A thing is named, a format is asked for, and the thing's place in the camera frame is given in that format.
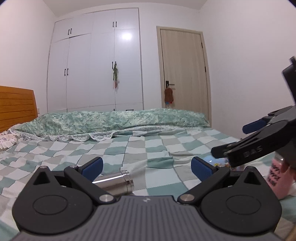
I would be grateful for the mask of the blue cartoon sticker cup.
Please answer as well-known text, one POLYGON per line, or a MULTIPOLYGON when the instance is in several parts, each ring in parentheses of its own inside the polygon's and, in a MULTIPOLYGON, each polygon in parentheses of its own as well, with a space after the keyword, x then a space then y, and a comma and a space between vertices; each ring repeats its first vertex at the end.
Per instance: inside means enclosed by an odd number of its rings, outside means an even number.
POLYGON ((226 158, 215 158, 212 155, 208 155, 202 159, 207 169, 215 172, 217 169, 222 167, 230 167, 230 164, 226 158))

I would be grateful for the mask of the pink steel-rimmed cup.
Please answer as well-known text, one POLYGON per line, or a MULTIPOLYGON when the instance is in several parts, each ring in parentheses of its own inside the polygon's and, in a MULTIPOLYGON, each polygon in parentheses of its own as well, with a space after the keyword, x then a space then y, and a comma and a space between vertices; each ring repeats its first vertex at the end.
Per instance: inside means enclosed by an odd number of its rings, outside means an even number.
POLYGON ((284 199, 288 195, 294 182, 293 175, 289 170, 286 170, 284 173, 280 171, 283 163, 283 157, 275 153, 266 178, 267 184, 279 200, 284 199))

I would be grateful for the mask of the stainless steel cylinder cup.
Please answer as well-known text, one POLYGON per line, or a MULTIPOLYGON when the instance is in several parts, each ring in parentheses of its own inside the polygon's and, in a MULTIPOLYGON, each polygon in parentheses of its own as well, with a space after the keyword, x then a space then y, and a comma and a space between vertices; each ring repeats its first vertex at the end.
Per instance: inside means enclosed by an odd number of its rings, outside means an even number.
POLYGON ((99 176, 92 183, 116 197, 129 195, 134 190, 132 176, 126 170, 99 176))

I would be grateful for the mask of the checkered green bed blanket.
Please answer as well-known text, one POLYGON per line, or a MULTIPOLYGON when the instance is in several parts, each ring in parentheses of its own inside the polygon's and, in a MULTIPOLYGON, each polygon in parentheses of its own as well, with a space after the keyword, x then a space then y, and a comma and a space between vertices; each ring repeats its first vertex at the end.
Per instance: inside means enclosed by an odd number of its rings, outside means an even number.
POLYGON ((178 197, 199 184, 191 172, 194 156, 205 159, 212 147, 235 141, 236 138, 211 128, 127 132, 102 142, 20 141, 1 152, 1 240, 10 240, 18 233, 11 208, 40 166, 60 171, 100 156, 104 175, 121 170, 131 173, 135 195, 178 197))

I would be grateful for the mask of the green floral quilt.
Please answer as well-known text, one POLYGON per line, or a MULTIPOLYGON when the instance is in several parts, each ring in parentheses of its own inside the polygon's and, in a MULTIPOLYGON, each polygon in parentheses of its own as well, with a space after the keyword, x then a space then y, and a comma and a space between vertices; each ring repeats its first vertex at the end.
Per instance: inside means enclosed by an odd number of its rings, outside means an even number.
POLYGON ((180 128, 208 128, 202 113, 170 108, 127 111, 48 113, 7 130, 23 140, 100 142, 124 132, 157 133, 180 128))

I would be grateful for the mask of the purple floral pillow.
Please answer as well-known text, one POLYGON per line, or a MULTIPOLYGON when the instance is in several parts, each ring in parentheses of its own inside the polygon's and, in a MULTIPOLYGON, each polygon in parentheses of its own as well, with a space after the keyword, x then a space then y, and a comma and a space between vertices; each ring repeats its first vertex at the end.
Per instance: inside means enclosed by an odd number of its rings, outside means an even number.
POLYGON ((1 134, 0 137, 0 151, 5 151, 17 143, 19 137, 11 133, 1 134))

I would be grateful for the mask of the beige wooden door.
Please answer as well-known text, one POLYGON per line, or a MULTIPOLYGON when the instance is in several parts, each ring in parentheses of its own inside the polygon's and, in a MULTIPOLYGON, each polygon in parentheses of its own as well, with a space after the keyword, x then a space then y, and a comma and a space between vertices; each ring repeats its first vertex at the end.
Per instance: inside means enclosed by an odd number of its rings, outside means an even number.
POLYGON ((157 27, 163 108, 191 110, 212 121, 209 65, 203 32, 157 27), (165 82, 175 84, 174 101, 165 103, 165 82))

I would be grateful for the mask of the wooden headboard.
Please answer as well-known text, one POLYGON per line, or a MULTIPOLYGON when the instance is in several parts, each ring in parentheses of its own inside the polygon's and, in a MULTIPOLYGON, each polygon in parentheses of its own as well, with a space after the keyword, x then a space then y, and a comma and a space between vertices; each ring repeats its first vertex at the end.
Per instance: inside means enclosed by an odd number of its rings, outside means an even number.
POLYGON ((38 117, 33 90, 0 87, 0 131, 7 131, 19 123, 26 123, 38 117))

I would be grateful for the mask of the green hanging ornament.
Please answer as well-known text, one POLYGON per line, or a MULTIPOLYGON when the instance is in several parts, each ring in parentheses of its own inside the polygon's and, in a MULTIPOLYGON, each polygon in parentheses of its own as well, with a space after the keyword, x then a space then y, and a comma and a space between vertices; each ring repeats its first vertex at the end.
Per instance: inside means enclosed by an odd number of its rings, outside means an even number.
POLYGON ((113 67, 113 82, 114 82, 114 88, 117 89, 118 87, 118 68, 117 68, 117 63, 114 63, 113 67))

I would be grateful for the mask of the white wardrobe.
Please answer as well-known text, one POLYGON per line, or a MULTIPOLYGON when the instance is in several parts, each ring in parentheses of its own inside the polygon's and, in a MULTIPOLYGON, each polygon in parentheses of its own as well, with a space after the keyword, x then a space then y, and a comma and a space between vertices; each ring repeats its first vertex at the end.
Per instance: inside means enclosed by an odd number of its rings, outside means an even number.
POLYGON ((97 11, 55 23, 48 62, 48 112, 142 110, 142 95, 137 8, 97 11))

